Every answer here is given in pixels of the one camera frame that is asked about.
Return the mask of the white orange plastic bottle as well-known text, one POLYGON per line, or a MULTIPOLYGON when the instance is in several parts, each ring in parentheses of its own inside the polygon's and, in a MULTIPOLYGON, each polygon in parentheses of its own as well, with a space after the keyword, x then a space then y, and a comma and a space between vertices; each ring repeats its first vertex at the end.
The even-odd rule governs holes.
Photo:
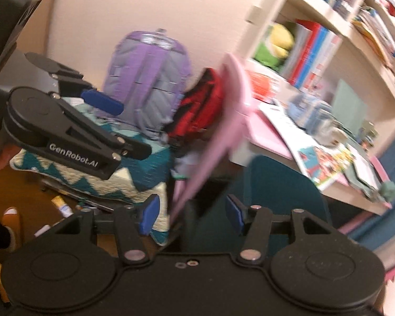
POLYGON ((69 218, 73 214, 71 207, 64 201, 64 199, 60 195, 55 196, 51 200, 51 202, 58 209, 62 217, 69 218))

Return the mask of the teal office chair back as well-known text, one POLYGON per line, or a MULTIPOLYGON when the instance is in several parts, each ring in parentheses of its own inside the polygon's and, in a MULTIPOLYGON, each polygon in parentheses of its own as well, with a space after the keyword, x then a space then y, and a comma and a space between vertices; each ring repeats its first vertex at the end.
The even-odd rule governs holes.
POLYGON ((269 255, 288 243, 273 233, 273 221, 300 209, 330 222, 328 205, 302 173, 266 156, 256 156, 227 183, 210 180, 187 203, 180 249, 184 253, 239 254, 249 228, 268 240, 269 255))

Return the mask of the purple grey backpack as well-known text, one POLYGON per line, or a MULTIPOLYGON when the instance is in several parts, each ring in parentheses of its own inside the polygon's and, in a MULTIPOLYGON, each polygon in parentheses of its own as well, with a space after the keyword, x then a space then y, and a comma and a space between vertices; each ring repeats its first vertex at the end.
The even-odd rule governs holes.
POLYGON ((113 118, 152 140, 172 122, 191 76, 186 48, 157 31, 134 31, 116 47, 102 92, 120 102, 122 113, 95 110, 99 118, 113 118))

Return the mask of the red black bag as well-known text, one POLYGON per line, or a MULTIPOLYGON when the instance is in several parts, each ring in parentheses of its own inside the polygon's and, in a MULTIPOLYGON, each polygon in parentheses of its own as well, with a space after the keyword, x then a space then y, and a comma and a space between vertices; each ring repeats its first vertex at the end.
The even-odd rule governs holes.
POLYGON ((192 89, 187 91, 170 124, 163 128, 170 146, 180 147, 198 139, 219 117, 225 91, 216 70, 205 68, 192 89))

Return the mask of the white desk with papers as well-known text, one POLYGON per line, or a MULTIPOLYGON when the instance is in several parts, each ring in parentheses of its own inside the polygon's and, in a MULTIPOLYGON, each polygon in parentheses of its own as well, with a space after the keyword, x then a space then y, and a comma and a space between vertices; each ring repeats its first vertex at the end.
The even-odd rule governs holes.
POLYGON ((283 108, 259 100, 252 100, 250 115, 246 118, 245 135, 230 160, 247 166, 255 156, 267 156, 301 172, 320 192, 334 200, 383 215, 392 209, 377 190, 375 183, 370 195, 350 185, 345 172, 353 167, 355 150, 339 145, 327 149, 293 124, 283 108))

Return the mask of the orange slipper with white sock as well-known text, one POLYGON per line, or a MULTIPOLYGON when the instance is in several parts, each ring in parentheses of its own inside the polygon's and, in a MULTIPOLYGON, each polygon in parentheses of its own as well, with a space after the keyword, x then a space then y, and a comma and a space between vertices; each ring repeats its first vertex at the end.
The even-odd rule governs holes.
POLYGON ((3 213, 2 224, 10 234, 10 244, 6 251, 11 253, 24 242, 23 219, 16 207, 10 207, 3 213))

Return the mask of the light blue pouch on desk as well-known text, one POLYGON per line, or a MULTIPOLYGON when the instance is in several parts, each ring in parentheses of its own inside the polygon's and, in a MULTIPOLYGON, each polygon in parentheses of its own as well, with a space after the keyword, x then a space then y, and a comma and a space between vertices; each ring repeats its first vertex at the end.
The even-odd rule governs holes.
POLYGON ((312 94, 300 93, 288 101, 286 114, 297 127, 312 135, 322 121, 332 118, 332 107, 312 94))

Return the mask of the pink desk chair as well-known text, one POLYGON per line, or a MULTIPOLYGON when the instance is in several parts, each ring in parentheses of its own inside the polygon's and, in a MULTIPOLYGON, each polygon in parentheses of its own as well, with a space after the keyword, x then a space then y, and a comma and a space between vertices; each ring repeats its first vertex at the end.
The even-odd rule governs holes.
POLYGON ((246 166, 253 156, 261 154, 292 168, 297 167, 273 124, 258 110, 260 102, 252 98, 250 78, 243 62, 227 53, 220 75, 225 89, 223 113, 189 178, 175 184, 169 212, 171 225, 224 158, 246 166))

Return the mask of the yellow green plush toy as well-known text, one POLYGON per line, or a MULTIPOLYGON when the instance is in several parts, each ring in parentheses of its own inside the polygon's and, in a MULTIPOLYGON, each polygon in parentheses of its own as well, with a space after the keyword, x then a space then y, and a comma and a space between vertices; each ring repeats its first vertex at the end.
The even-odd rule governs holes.
POLYGON ((274 71, 279 71, 294 44, 293 34, 284 25, 271 24, 260 41, 253 58, 258 63, 274 71))

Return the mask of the row of colourful books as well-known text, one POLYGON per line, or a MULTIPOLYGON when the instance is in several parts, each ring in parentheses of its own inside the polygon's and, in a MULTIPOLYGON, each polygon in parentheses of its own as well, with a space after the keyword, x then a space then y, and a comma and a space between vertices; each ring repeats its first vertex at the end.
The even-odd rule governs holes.
POLYGON ((310 88, 320 78, 342 41, 341 37, 315 21, 287 22, 294 46, 279 74, 297 89, 310 88))

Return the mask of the white bookshelf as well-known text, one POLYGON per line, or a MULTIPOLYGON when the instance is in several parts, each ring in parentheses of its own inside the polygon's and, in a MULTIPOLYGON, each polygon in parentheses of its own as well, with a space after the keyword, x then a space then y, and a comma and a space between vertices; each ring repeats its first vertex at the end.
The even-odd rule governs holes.
POLYGON ((250 22, 235 55, 247 62, 270 23, 278 16, 302 16, 331 29, 342 38, 323 76, 346 81, 369 106, 367 118, 378 132, 372 153, 381 155, 395 140, 395 61, 394 68, 385 68, 380 59, 349 20, 321 0, 262 0, 260 13, 250 22))

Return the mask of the metal bed frame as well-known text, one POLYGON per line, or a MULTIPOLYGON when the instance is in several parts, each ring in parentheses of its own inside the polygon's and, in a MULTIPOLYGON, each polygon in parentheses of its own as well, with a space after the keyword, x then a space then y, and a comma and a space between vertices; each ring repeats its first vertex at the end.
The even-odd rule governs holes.
POLYGON ((119 208, 124 205, 124 202, 118 200, 108 200, 106 198, 94 197, 93 195, 87 194, 85 192, 79 192, 71 187, 67 187, 62 183, 54 180, 52 178, 41 178, 40 182, 46 187, 62 195, 66 195, 78 202, 84 203, 91 207, 98 208, 104 212, 111 213, 114 209, 119 208))

